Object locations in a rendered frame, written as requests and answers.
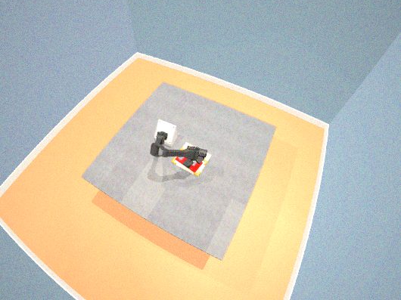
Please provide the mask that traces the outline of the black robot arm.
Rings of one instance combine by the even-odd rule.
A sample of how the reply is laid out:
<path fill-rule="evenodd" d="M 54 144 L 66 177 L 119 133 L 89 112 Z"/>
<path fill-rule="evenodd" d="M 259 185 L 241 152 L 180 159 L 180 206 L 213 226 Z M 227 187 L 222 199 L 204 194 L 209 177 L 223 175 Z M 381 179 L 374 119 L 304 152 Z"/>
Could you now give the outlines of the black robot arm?
<path fill-rule="evenodd" d="M 207 150 L 193 147 L 193 146 L 187 146 L 186 149 L 184 150 L 168 150 L 163 147 L 162 144 L 164 144 L 164 140 L 166 141 L 168 133 L 164 131 L 158 131 L 157 132 L 157 139 L 155 143 L 151 144 L 151 151 L 150 154 L 155 157 L 185 157 L 186 159 L 193 159 L 196 161 L 198 164 L 201 164 L 206 156 L 207 156 Z M 158 155 L 159 154 L 159 149 L 163 150 L 163 155 Z M 205 157 L 205 158 L 204 158 Z"/>

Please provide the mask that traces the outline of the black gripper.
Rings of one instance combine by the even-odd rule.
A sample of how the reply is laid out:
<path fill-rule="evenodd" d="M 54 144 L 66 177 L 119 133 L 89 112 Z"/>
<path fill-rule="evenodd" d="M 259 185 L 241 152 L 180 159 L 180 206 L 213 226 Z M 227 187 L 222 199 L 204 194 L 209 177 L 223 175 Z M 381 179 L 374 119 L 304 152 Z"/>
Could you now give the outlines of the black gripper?
<path fill-rule="evenodd" d="M 187 159 L 182 163 L 182 165 L 189 169 L 194 164 L 193 161 L 193 159 Z"/>

